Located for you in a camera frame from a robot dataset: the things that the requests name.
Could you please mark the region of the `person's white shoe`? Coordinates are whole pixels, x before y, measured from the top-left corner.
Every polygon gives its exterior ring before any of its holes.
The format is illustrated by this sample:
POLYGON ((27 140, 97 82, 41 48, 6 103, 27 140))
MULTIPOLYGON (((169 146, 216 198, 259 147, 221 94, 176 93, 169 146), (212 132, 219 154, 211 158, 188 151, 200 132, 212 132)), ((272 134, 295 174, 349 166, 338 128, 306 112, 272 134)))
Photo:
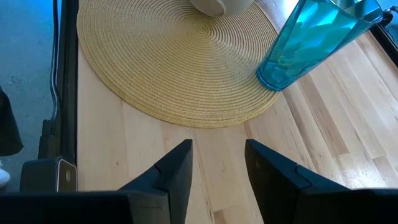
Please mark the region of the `person's white shoe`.
POLYGON ((11 175, 5 171, 4 169, 0 168, 0 189, 5 187, 11 179, 11 175))

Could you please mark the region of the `blue transparent plastic cup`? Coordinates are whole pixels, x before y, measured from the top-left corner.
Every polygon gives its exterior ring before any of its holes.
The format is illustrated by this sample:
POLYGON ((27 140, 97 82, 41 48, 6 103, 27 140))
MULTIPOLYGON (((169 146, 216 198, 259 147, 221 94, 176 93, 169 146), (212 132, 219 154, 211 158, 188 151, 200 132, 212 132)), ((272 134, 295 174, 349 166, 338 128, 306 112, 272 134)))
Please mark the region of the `blue transparent plastic cup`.
POLYGON ((256 71, 281 91, 382 21, 377 0, 298 0, 256 71))

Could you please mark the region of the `round woven straw placemat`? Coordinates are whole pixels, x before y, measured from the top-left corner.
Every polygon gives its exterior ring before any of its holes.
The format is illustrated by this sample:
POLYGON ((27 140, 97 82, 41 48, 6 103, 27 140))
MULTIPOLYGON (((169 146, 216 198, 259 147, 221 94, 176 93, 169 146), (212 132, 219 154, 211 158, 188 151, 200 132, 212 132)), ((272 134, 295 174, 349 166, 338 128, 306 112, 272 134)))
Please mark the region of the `round woven straw placemat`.
POLYGON ((97 77, 157 119, 222 128, 259 116, 279 97, 256 77, 277 36, 256 3, 210 17, 190 0, 81 0, 76 28, 97 77))

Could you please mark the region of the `black table edge rail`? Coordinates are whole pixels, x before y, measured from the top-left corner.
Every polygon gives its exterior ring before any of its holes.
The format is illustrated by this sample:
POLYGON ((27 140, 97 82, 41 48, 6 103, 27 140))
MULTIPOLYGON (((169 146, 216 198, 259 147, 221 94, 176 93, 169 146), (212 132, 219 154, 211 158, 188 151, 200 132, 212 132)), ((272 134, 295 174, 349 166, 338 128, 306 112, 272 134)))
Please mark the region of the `black table edge rail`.
POLYGON ((60 97, 60 152, 76 164, 78 37, 76 18, 79 0, 62 0, 58 52, 60 97))
POLYGON ((398 68, 398 31, 394 35, 388 29, 388 25, 394 18, 398 18, 398 6, 383 10, 382 21, 373 26, 370 31, 398 68))

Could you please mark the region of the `person's leg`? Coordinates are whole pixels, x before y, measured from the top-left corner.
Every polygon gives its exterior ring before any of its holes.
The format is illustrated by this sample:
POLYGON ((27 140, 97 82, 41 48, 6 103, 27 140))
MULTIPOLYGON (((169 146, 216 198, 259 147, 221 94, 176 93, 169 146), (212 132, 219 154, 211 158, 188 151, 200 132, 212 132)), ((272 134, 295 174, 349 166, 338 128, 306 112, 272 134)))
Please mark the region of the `person's leg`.
POLYGON ((23 148, 8 96, 0 87, 0 156, 11 156, 23 148))

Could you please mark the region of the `white ribbed bowl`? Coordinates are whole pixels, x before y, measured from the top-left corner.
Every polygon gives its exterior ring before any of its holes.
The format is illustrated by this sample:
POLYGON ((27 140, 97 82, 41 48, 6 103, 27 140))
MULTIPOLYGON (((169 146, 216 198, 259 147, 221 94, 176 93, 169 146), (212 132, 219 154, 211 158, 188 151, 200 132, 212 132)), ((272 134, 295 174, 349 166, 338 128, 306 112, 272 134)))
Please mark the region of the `white ribbed bowl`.
POLYGON ((254 0, 189 0, 193 6, 207 16, 232 16, 243 12, 254 0))

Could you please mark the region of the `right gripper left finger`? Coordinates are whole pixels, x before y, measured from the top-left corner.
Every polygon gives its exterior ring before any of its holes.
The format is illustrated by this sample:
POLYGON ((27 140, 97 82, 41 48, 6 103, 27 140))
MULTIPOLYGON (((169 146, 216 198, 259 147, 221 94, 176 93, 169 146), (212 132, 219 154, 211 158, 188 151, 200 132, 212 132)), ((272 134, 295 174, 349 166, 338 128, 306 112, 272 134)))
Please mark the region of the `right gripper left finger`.
POLYGON ((185 224, 192 186, 193 141, 185 139, 126 185, 132 224, 185 224))

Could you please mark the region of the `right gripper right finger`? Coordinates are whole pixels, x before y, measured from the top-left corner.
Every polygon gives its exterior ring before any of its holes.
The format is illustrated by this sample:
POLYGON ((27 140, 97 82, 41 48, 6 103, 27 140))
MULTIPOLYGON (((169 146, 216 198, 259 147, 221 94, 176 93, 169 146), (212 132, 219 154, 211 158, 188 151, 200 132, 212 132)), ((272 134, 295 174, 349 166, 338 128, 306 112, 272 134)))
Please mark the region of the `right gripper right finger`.
POLYGON ((254 139, 246 140, 244 156, 249 181, 265 224, 293 224, 299 197, 306 191, 349 190, 254 139))

